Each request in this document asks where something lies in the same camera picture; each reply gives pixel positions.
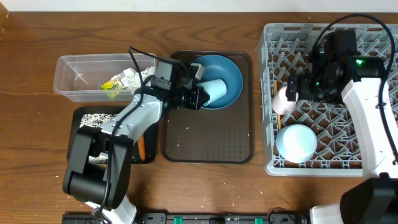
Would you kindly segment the light blue bowl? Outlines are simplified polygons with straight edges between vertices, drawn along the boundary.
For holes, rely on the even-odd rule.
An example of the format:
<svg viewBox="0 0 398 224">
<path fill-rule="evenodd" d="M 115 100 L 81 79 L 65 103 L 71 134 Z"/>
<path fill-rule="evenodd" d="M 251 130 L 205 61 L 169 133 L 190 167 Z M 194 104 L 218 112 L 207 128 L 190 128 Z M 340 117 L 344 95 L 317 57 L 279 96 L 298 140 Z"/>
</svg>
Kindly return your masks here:
<svg viewBox="0 0 398 224">
<path fill-rule="evenodd" d="M 299 164 L 312 158 L 318 146 L 318 139 L 309 127 L 293 124 L 279 131 L 275 144 L 285 160 Z"/>
</svg>

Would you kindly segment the light blue cup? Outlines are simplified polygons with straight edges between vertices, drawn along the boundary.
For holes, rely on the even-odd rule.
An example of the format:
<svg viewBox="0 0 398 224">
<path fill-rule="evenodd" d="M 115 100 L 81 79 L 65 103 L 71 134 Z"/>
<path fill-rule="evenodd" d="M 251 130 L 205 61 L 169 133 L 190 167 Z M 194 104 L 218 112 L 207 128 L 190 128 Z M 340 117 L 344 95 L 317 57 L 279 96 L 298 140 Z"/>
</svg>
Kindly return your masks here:
<svg viewBox="0 0 398 224">
<path fill-rule="evenodd" d="M 204 91 L 209 95 L 209 100 L 203 104 L 203 106 L 208 106 L 214 101 L 222 98 L 227 93 L 227 87 L 222 79 L 210 80 L 207 82 L 202 82 L 198 84 L 202 87 Z"/>
</svg>

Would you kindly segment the pink cup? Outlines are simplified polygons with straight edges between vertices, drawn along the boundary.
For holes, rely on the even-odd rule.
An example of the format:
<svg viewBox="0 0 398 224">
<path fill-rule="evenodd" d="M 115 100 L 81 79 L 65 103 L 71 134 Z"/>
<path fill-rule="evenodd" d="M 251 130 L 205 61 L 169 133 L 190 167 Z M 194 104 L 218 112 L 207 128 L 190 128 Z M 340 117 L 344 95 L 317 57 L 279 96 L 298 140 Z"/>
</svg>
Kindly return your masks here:
<svg viewBox="0 0 398 224">
<path fill-rule="evenodd" d="M 274 112 L 280 115 L 286 115 L 294 111 L 294 108 L 299 99 L 299 95 L 296 94 L 295 101 L 289 101 L 286 97 L 287 86 L 283 86 L 272 99 L 272 109 Z"/>
</svg>

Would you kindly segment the yellow foil snack wrapper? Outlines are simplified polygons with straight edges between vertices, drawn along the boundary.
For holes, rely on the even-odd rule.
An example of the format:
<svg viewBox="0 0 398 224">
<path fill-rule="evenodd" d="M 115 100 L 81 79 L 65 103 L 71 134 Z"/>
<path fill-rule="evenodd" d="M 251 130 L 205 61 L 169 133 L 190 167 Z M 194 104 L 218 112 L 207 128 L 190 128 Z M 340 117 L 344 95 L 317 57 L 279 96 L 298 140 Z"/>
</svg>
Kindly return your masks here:
<svg viewBox="0 0 398 224">
<path fill-rule="evenodd" d="M 119 92 L 124 89 L 124 85 L 120 77 L 114 77 L 102 84 L 100 89 L 105 91 L 106 96 L 113 100 L 119 94 Z"/>
</svg>

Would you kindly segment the wooden chopstick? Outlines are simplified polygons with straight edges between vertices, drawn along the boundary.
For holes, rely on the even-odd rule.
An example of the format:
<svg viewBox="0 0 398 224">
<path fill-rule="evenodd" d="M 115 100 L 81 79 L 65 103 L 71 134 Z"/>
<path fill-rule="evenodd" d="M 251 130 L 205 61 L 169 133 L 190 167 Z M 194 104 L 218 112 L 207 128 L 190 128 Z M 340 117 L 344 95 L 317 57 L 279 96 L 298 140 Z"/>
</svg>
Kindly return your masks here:
<svg viewBox="0 0 398 224">
<path fill-rule="evenodd" d="M 277 81 L 274 80 L 274 96 L 277 96 L 277 92 L 278 92 L 278 84 Z M 277 127 L 278 127 L 278 131 L 281 130 L 281 120 L 280 120 L 280 114 L 277 113 Z"/>
</svg>

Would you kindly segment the dark blue plate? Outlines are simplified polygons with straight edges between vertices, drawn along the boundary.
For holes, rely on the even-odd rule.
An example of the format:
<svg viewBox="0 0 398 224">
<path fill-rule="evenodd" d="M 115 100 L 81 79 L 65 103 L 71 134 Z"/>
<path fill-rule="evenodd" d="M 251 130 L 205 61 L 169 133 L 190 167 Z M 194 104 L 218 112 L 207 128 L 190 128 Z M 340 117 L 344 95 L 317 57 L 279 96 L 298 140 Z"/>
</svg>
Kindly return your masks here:
<svg viewBox="0 0 398 224">
<path fill-rule="evenodd" d="M 218 110 L 232 105 L 243 90 L 243 74 L 239 67 L 229 58 L 221 55 L 204 55 L 196 58 L 193 63 L 199 63 L 205 72 L 199 83 L 222 80 L 226 87 L 224 96 L 210 100 L 203 108 Z"/>
</svg>

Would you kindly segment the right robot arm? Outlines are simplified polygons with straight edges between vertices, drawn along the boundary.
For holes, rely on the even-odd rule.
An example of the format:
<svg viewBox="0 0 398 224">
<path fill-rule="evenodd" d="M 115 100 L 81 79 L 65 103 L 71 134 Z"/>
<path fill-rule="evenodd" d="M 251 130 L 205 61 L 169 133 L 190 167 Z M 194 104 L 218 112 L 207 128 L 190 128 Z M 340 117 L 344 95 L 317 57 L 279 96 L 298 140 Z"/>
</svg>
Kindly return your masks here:
<svg viewBox="0 0 398 224">
<path fill-rule="evenodd" d="M 363 182 L 339 202 L 310 209 L 310 223 L 397 223 L 397 124 L 382 58 L 362 56 L 353 30 L 325 36 L 314 46 L 309 75 L 290 77 L 288 101 L 344 104 L 354 124 L 362 159 Z"/>
</svg>

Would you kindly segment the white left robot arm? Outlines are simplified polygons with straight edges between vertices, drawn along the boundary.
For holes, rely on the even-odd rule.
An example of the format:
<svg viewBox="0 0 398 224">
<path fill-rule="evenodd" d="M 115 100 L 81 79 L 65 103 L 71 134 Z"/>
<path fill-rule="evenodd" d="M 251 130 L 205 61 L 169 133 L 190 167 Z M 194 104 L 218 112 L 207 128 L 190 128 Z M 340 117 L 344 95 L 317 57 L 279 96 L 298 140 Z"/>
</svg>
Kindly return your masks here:
<svg viewBox="0 0 398 224">
<path fill-rule="evenodd" d="M 63 191 L 93 208 L 106 223 L 133 223 L 137 208 L 129 201 L 134 144 L 172 108 L 198 110 L 209 94 L 198 86 L 205 68 L 160 59 L 155 75 L 140 78 L 132 101 L 97 128 L 80 127 L 68 151 Z"/>
</svg>

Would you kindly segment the white tissue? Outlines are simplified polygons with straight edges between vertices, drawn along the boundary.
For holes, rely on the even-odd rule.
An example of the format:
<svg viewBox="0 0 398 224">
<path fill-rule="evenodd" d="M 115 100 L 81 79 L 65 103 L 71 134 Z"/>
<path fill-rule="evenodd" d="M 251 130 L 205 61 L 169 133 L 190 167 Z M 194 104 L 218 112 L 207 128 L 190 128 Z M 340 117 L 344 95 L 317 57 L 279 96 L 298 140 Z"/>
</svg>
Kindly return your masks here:
<svg viewBox="0 0 398 224">
<path fill-rule="evenodd" d="M 139 74 L 132 67 L 123 70 L 119 76 L 125 90 L 135 90 L 141 86 Z"/>
</svg>

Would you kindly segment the white napkin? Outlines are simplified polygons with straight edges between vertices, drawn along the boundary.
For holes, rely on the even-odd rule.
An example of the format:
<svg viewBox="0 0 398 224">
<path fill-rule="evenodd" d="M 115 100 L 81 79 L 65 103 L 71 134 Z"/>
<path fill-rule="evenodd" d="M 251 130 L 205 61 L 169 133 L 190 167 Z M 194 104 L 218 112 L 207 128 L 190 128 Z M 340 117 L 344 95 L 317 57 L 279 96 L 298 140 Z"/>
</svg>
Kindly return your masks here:
<svg viewBox="0 0 398 224">
<path fill-rule="evenodd" d="M 148 67 L 144 71 L 141 72 L 143 82 L 145 86 L 151 86 L 151 80 L 155 76 L 155 67 Z"/>
</svg>

